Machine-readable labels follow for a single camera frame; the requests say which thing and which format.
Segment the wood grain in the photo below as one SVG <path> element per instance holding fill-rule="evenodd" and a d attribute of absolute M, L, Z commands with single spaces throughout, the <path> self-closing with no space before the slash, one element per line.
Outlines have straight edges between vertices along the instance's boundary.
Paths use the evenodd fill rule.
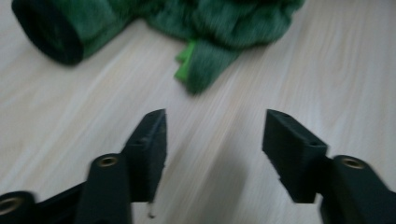
<path fill-rule="evenodd" d="M 173 79 L 185 44 L 143 21 L 63 67 L 28 41 L 10 2 L 0 2 L 0 194 L 41 201 L 76 185 L 160 108 L 169 156 L 157 218 L 136 204 L 136 223 L 320 223 L 318 203 L 293 204 L 261 152 L 267 108 L 396 190 L 395 1 L 307 1 L 282 39 L 246 51 L 197 97 Z"/>

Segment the plush toy leg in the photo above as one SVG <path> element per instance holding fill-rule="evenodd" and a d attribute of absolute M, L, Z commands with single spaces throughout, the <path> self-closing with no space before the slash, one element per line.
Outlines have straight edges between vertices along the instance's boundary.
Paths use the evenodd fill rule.
<path fill-rule="evenodd" d="M 191 41 L 178 56 L 182 62 L 175 77 L 192 94 L 206 90 L 239 56 L 240 50 L 225 49 L 206 40 Z"/>
<path fill-rule="evenodd" d="M 12 9 L 30 40 L 64 64 L 94 54 L 133 18 L 131 0 L 13 0 Z"/>

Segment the green fabric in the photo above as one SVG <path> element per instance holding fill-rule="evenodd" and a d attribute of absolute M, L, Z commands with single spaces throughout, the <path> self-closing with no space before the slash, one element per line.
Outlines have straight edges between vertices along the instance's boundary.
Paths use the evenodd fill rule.
<path fill-rule="evenodd" d="M 177 56 L 181 66 L 175 77 L 188 92 L 195 94 L 209 87 L 244 49 L 278 40 L 289 29 L 292 13 L 303 2 L 13 0 L 13 10 L 25 32 L 43 52 L 69 64 L 94 54 L 133 19 L 144 18 L 155 29 L 189 41 Z M 49 8 L 49 13 L 40 9 L 43 7 Z M 40 21 L 40 17 L 50 16 L 58 20 Z M 36 22 L 23 17 L 32 17 Z"/>
<path fill-rule="evenodd" d="M 83 58 L 94 54 L 132 19 L 129 0 L 51 0 L 73 24 L 84 46 Z"/>
<path fill-rule="evenodd" d="M 175 73 L 175 78 L 182 83 L 187 83 L 188 81 L 187 78 L 189 76 L 191 55 L 194 53 L 195 45 L 196 41 L 191 40 L 189 45 L 176 56 L 176 59 L 181 63 L 181 66 Z"/>

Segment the green plush toy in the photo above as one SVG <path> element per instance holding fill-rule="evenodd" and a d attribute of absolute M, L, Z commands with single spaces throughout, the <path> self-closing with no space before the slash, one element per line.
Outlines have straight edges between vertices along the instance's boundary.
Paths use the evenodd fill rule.
<path fill-rule="evenodd" d="M 242 50 L 286 33 L 304 0 L 13 0 L 31 41 L 52 59 L 76 64 L 136 18 L 188 41 L 176 78 L 190 93 L 210 86 Z"/>

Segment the wooden floor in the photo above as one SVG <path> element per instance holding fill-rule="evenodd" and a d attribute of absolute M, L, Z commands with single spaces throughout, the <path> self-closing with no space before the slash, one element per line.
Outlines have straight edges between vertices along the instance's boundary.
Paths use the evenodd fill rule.
<path fill-rule="evenodd" d="M 294 204 L 262 153 L 268 108 L 297 118 L 329 156 L 369 162 L 396 190 L 396 1 L 308 0 L 282 39 L 246 51 L 196 97 L 173 78 L 185 43 L 143 21 L 68 68 L 28 41 L 10 2 L 0 2 L 0 194 L 42 201 L 75 186 L 161 108 L 157 217 L 137 203 L 135 223 L 320 223 L 320 197 Z"/>

